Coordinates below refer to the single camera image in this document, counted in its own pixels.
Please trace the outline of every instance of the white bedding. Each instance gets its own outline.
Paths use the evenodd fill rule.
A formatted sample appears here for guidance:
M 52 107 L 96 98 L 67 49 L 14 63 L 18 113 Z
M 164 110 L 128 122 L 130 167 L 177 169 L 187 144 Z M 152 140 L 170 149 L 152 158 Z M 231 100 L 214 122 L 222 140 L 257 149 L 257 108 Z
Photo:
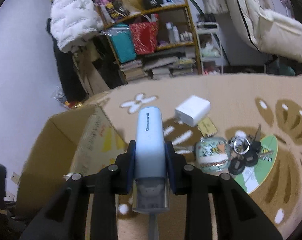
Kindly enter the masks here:
M 238 34 L 249 46 L 302 63 L 300 22 L 271 9 L 262 8 L 259 0 L 226 1 Z

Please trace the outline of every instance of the shelving unit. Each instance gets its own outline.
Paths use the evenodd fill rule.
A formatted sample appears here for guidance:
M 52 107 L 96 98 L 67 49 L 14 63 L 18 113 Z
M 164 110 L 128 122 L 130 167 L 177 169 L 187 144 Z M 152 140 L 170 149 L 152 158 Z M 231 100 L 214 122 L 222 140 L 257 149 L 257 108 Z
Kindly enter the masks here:
M 222 45 L 220 39 L 220 27 L 216 22 L 200 22 L 196 24 L 196 35 L 198 40 L 198 47 L 201 50 L 201 35 L 210 35 L 212 38 L 212 42 L 215 48 L 218 49 L 220 56 L 219 57 L 202 57 L 200 51 L 200 60 L 201 60 L 201 70 L 204 73 L 204 66 L 203 62 L 215 62 L 216 66 L 221 67 L 221 73 L 224 74 L 224 67 L 223 67 L 223 53 L 222 53 Z
M 172 49 L 172 48 L 177 48 L 177 47 L 186 47 L 186 46 L 194 46 L 195 48 L 195 61 L 196 61 L 196 67 L 198 69 L 198 73 L 201 74 L 202 73 L 202 68 L 201 68 L 201 59 L 200 59 L 200 52 L 199 52 L 199 46 L 198 46 L 198 41 L 197 41 L 197 36 L 196 36 L 196 31 L 195 31 L 195 26 L 193 24 L 192 21 L 192 16 L 191 16 L 191 12 L 190 12 L 190 8 L 188 5 L 188 0 L 184 0 L 185 4 L 180 4 L 180 5 L 168 5 L 168 6 L 162 6 L 162 7 L 157 7 L 157 8 L 153 8 L 150 10 L 144 10 L 141 11 L 137 14 L 134 15 L 129 15 L 125 18 L 120 19 L 119 21 L 112 23 L 112 24 L 107 24 L 105 21 L 105 18 L 103 16 L 103 14 L 100 12 L 100 10 L 98 9 L 98 12 L 103 20 L 104 23 L 104 29 L 108 29 L 113 27 L 114 25 L 118 24 L 118 23 L 125 23 L 125 22 L 129 22 L 131 23 L 134 19 L 136 19 L 137 17 L 143 16 L 143 15 L 147 15 L 147 14 L 151 14 L 151 13 L 164 13 L 164 12 L 168 12 L 168 11 L 175 11 L 175 10 L 183 10 L 186 22 L 185 26 L 187 26 L 187 29 L 189 32 L 192 32 L 192 36 L 193 36 L 193 41 L 184 41 L 184 42 L 179 42 L 179 43 L 175 43 L 175 44 L 167 44 L 167 45 L 163 45 L 163 46 L 158 46 L 156 48 L 156 51 L 163 51 L 166 49 Z M 108 42 L 110 44 L 110 47 L 112 49 L 112 52 L 114 54 L 116 63 L 119 65 L 121 65 L 121 63 L 119 62 L 118 56 L 113 48 L 113 44 L 110 40 L 110 38 L 107 36 Z
M 158 46 L 156 48 L 156 51 L 165 50 L 165 49 L 172 49 L 172 48 L 177 48 L 177 47 L 183 47 L 183 46 L 195 46 L 195 43 L 196 43 L 195 41 L 184 41 L 184 42 L 179 42 L 179 43 L 174 43 L 174 44 Z
M 118 23 L 121 23 L 121 22 L 125 22 L 125 21 L 128 21 L 128 20 L 132 20 L 132 19 L 135 19 L 137 17 L 140 17 L 144 14 L 151 14 L 151 13 L 158 13 L 158 12 L 161 12 L 161 11 L 170 11 L 170 10 L 178 10 L 178 9 L 181 9 L 181 8 L 185 8 L 187 5 L 185 4 L 180 4 L 180 5 L 168 5 L 168 6 L 163 6 L 163 7 L 157 7 L 157 8 L 154 8 L 154 9 L 150 9 L 150 10 L 145 10 L 145 11 L 142 11 L 142 12 L 139 12 L 137 14 L 133 14 L 133 15 L 129 15 L 127 17 L 124 17 L 120 20 L 118 20 L 117 22 L 115 23 L 111 23 L 111 24 L 105 24 L 104 28 L 105 29 L 108 29 L 108 28 L 111 28 L 112 26 L 118 24 Z

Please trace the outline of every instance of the cable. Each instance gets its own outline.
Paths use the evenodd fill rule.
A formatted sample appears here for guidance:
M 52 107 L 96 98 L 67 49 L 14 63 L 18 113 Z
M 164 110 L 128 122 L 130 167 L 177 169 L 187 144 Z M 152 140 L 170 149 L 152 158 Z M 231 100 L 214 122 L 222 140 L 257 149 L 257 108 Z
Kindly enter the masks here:
M 149 216 L 148 240 L 158 240 L 158 219 L 155 214 Z

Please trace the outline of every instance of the red bag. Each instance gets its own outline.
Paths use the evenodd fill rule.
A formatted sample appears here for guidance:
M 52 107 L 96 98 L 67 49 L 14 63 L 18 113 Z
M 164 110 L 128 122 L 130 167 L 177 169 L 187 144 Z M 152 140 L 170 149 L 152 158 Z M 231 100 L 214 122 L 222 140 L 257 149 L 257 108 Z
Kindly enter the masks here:
M 130 24 L 130 31 L 134 50 L 138 55 L 151 54 L 155 52 L 158 46 L 158 22 L 151 22 L 149 17 L 146 17 L 149 22 L 140 22 Z

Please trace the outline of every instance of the cardboard box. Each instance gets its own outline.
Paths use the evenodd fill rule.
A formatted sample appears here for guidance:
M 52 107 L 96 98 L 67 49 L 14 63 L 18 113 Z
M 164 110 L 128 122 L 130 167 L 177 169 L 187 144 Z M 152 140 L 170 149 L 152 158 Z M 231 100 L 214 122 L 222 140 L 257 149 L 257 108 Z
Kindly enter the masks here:
M 34 216 L 65 182 L 64 175 L 95 174 L 126 147 L 99 106 L 83 106 L 51 117 L 24 165 L 17 214 Z

